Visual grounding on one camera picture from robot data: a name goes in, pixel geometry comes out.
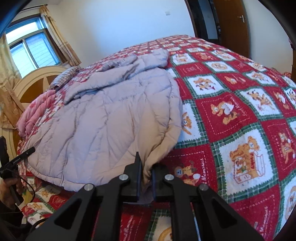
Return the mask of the person's left hand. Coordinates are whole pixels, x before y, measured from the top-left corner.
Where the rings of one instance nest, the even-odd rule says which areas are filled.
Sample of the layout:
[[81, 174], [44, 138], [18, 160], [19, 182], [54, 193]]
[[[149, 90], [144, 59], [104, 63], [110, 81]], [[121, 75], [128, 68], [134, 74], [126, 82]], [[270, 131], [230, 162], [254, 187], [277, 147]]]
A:
[[22, 195], [23, 185], [19, 178], [1, 180], [1, 202], [10, 209], [15, 209], [15, 200], [10, 191], [10, 187], [13, 185], [16, 186], [16, 191]]

